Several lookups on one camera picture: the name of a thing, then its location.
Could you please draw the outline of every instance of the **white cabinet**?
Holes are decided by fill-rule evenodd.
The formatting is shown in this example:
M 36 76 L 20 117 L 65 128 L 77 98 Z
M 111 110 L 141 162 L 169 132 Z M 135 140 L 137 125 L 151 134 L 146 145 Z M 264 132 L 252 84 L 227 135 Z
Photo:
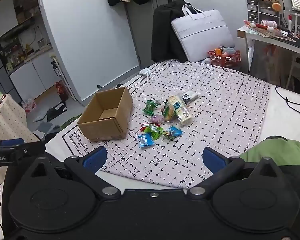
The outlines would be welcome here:
M 46 90 L 61 80 L 61 77 L 58 77 L 53 70 L 53 66 L 51 65 L 52 59 L 49 57 L 49 52 L 51 51 L 47 51 L 42 55 L 32 59 L 34 68 L 37 71 Z
M 0 37 L 18 25 L 12 0 L 0 1 Z
M 46 90 L 31 61 L 13 72 L 10 78 L 22 100 L 26 100 L 29 97 L 34 99 Z

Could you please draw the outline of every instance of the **metal bolt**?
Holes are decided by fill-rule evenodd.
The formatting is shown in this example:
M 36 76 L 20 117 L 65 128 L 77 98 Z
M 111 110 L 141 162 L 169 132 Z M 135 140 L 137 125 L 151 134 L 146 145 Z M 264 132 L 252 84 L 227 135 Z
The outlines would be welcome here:
M 206 192 L 206 190 L 203 187 L 192 187 L 190 189 L 190 193 L 193 195 L 203 195 Z
M 150 193 L 150 197 L 158 197 L 158 196 L 159 196 L 159 193 L 156 193 L 156 192 Z
M 102 189 L 103 194 L 114 195 L 118 192 L 118 189 L 115 187 L 105 187 Z

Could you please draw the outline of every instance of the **blue snack package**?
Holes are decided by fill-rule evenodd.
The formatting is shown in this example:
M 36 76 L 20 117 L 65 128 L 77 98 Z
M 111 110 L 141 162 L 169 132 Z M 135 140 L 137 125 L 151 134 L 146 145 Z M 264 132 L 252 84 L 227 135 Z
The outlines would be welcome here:
M 166 136 L 169 140 L 173 140 L 174 138 L 182 135 L 182 130 L 174 126 L 171 126 L 170 128 L 168 128 L 163 132 L 163 135 Z
M 138 141 L 139 141 L 140 148 L 151 147 L 155 144 L 154 140 L 152 139 L 149 133 L 138 135 Z

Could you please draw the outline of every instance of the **bag handle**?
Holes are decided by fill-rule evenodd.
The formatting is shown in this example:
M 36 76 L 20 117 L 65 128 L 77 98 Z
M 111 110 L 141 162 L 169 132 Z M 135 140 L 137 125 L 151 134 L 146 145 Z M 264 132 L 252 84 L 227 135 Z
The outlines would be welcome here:
M 189 10 L 189 7 L 193 8 L 194 10 L 198 11 L 199 13 L 196 13 L 196 14 L 193 14 L 190 10 Z M 188 5 L 188 4 L 185 4 L 183 7 L 182 7 L 182 11 L 184 13 L 185 16 L 190 16 L 193 20 L 196 20 L 196 19 L 202 19 L 202 18 L 205 18 L 207 17 L 207 15 L 205 15 L 205 13 L 202 11 L 202 10 L 199 10 L 195 7 L 193 7 L 192 5 Z

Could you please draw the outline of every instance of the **red basket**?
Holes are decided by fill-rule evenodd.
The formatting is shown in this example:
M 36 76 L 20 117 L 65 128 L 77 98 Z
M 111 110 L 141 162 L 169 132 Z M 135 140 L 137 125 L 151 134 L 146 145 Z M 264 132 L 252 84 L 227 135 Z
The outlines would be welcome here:
M 231 68 L 237 66 L 238 62 L 240 61 L 240 51 L 237 50 L 236 54 L 228 55 L 228 56 L 222 56 L 217 55 L 213 52 L 213 50 L 208 52 L 211 59 L 211 64 L 220 66 L 220 67 L 226 67 Z

